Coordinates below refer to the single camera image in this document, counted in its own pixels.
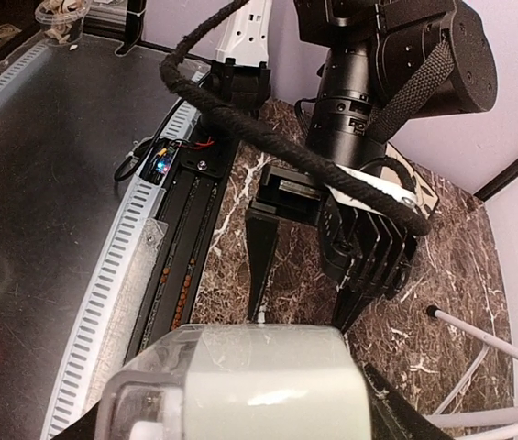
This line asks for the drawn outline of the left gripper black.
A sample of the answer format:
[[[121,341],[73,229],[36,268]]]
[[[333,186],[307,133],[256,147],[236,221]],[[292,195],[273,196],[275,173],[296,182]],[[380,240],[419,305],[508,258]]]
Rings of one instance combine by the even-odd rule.
[[[257,321],[278,243],[280,220],[316,227],[330,192],[312,176],[273,165],[262,169],[259,187],[246,214],[246,243],[250,270],[248,319]],[[341,288],[331,325],[346,333],[378,298],[375,292]]]

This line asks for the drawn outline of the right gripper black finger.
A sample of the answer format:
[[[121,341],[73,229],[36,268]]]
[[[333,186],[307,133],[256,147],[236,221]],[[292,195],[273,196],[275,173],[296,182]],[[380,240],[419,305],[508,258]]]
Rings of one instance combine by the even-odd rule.
[[[451,440],[430,423],[370,364],[362,366],[367,382],[373,439]]]

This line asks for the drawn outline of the white perforated music stand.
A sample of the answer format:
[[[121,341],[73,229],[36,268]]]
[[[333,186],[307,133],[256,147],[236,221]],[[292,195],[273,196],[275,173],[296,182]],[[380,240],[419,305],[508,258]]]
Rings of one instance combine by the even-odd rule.
[[[518,362],[518,347],[436,305],[429,305],[426,313],[449,330],[480,344],[479,352],[456,385],[426,419],[438,428],[458,434],[461,439],[518,439],[518,405],[512,403],[508,395],[503,396],[503,403],[496,409],[461,411],[463,399],[467,397],[473,380],[478,379],[481,385],[498,386],[500,378],[494,376],[489,379],[487,369],[495,365],[499,355],[510,362]]]

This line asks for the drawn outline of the white metronome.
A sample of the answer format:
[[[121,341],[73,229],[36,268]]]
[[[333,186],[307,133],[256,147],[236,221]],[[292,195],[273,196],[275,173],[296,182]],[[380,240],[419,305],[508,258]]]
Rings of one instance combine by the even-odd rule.
[[[98,439],[369,439],[343,336],[308,324],[187,324],[105,385]]]

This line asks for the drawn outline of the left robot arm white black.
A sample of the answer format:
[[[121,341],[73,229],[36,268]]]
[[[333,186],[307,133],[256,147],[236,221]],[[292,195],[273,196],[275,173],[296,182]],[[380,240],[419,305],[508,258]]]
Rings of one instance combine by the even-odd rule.
[[[168,89],[210,123],[285,162],[264,167],[246,212],[248,318],[256,320],[287,220],[316,228],[347,331],[409,278],[434,191],[391,146],[410,120],[492,109],[496,65],[479,14],[462,1],[298,1],[301,41],[327,49],[298,146],[261,124],[270,92],[270,3],[234,1],[160,64]]]

